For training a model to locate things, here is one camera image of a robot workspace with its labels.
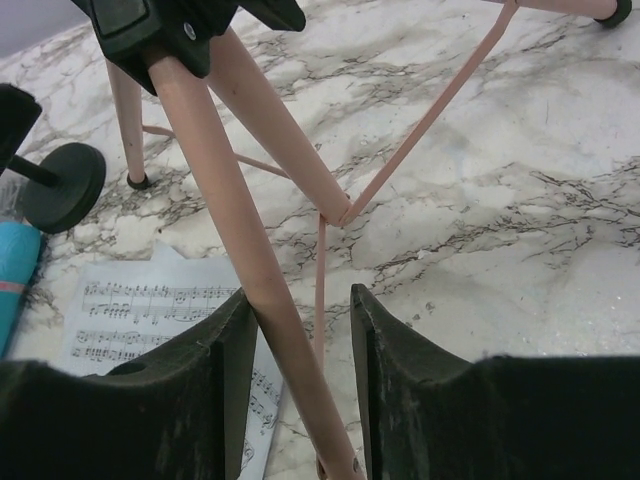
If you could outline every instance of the screw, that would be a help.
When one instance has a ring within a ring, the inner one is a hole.
[[[187,34],[187,37],[189,37],[189,40],[195,40],[196,39],[196,31],[193,29],[191,24],[189,22],[184,22],[183,27],[184,27],[184,33]]]

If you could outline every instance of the black weight base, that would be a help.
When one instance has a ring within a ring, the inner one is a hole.
[[[40,166],[60,180],[53,187],[29,181],[23,196],[25,218],[44,233],[75,227],[100,196],[107,171],[104,157],[89,145],[70,143],[47,155]]]
[[[129,185],[134,190],[146,190],[151,186],[151,181],[149,180],[149,177],[147,177],[146,173],[144,174],[144,180],[142,180],[140,183],[136,183],[131,180],[131,177],[129,176],[129,174],[127,174],[127,185]]]
[[[596,20],[604,28],[615,28],[620,25],[631,13],[633,5],[631,0],[618,0],[618,8],[615,13],[604,20]]]

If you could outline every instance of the white marble surface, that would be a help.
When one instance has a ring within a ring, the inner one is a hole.
[[[356,196],[496,18],[477,0],[320,0],[301,34],[234,24],[340,184]],[[83,141],[108,184],[82,225],[51,239],[12,355],[53,359],[79,268],[143,259],[162,239],[188,257],[220,239],[175,144],[147,136],[148,193],[124,182],[107,74],[85,26],[7,59],[1,81],[44,115],[22,153]],[[145,99],[147,123],[166,125]],[[270,161],[221,110],[239,153]],[[349,287],[467,359],[640,350],[640,15],[603,31],[522,9],[504,39],[366,212],[330,228],[327,376],[361,449]],[[243,167],[289,285],[310,322],[316,217],[286,180]],[[267,472],[313,478],[287,400]]]

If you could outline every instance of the sheet music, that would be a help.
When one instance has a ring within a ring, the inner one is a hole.
[[[186,260],[160,242],[148,262],[87,265],[65,317],[59,367],[104,375],[203,320],[239,287],[227,258]],[[240,480],[264,477],[282,387],[258,330]]]

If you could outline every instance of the music stand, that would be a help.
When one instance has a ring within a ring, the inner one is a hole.
[[[272,29],[300,31],[304,15],[293,0],[73,1],[91,18],[108,59],[129,184],[150,185],[143,165],[143,131],[175,135],[318,453],[320,477],[364,480],[321,370],[326,223],[344,227],[360,214],[500,40],[520,6],[587,16],[611,28],[629,15],[631,0],[506,0],[467,63],[353,203],[229,28],[240,5]],[[173,132],[143,127],[140,85],[157,94]],[[234,153],[208,87],[282,170]],[[290,178],[319,211],[317,357],[237,160]]]

